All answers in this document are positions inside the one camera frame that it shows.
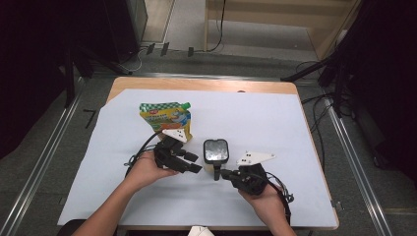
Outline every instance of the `white paper sheet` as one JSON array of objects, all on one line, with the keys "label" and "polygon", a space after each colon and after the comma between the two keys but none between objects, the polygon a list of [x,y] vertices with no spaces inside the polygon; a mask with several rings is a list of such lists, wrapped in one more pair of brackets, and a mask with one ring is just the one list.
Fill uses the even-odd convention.
[{"label": "white paper sheet", "polygon": [[[228,141],[228,169],[246,150],[277,158],[263,163],[293,194],[291,225],[338,226],[326,180],[297,95],[215,91],[126,89],[100,111],[89,148],[58,224],[89,217],[123,180],[123,164],[152,134],[139,115],[141,103],[190,102],[191,133],[184,145],[203,165],[203,142]],[[120,225],[264,226],[229,181],[184,173],[157,181],[130,201]]]}]

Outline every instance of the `wooden desk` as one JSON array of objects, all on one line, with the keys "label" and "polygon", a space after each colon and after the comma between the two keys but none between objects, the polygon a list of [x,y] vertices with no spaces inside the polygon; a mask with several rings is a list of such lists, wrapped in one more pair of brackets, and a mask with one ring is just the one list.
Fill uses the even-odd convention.
[{"label": "wooden desk", "polygon": [[[139,116],[138,105],[166,102],[166,99],[180,102],[187,99],[192,104],[191,133],[194,137],[184,149],[200,156],[198,164],[203,164],[204,140],[212,138],[229,142],[231,156],[226,165],[229,169],[237,168],[235,160],[245,149],[279,153],[278,158],[263,166],[294,194],[296,200],[290,204],[292,226],[337,228],[337,215],[331,207],[326,179],[293,84],[163,78],[115,80],[108,102],[100,110],[88,151],[58,224],[73,218],[87,218],[105,201],[123,180],[126,172],[123,163],[151,134],[151,128]],[[239,117],[243,116],[237,111],[246,114],[246,110],[234,109],[230,104],[248,104],[263,111],[277,105],[281,110],[276,112],[275,107],[271,107],[270,116],[256,117],[258,124],[251,121],[253,125],[242,129]],[[213,114],[213,110],[223,116]],[[238,118],[230,120],[231,115],[238,115]],[[250,117],[247,115],[245,121],[253,120],[253,116]],[[131,199],[120,222],[120,227],[136,230],[189,230],[192,225],[206,225],[212,230],[267,230],[230,182],[214,182],[204,170],[199,174],[165,178],[140,190]]]},{"label": "wooden desk", "polygon": [[[350,27],[360,0],[227,0],[224,20],[308,29],[318,58],[331,52],[338,36]],[[222,0],[206,0],[205,50],[209,20],[220,20]]]}]

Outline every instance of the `snack bag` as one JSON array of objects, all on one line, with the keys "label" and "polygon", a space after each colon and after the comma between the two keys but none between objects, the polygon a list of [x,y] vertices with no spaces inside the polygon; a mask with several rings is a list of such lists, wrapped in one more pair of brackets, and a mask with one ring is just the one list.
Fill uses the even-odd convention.
[{"label": "snack bag", "polygon": [[189,102],[183,104],[178,102],[142,103],[139,109],[141,116],[155,132],[169,129],[184,129],[187,141],[190,141],[193,138],[190,133],[191,113],[187,110],[190,107]]}]

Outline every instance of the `checkered pattern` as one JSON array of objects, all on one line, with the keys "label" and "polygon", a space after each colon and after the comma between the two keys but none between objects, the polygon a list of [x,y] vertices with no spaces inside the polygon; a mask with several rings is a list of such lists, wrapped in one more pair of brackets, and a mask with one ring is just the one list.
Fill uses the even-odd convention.
[{"label": "checkered pattern", "polygon": [[142,112],[148,112],[150,110],[164,110],[169,108],[175,108],[175,107],[181,107],[181,104],[178,102],[169,102],[169,103],[157,103],[157,104],[151,104],[151,103],[142,103],[139,109]]}]

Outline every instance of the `person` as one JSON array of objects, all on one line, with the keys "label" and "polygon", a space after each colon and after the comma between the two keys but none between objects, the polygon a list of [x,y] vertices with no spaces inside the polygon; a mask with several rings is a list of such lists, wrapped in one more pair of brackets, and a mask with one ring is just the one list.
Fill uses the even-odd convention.
[{"label": "person", "polygon": [[[158,168],[153,151],[144,152],[126,178],[73,235],[113,235],[123,211],[136,192],[158,179],[176,174],[178,172],[174,170]],[[239,193],[274,236],[295,235],[285,219],[284,207],[273,187],[267,186],[259,196],[250,196],[240,190]]]}]

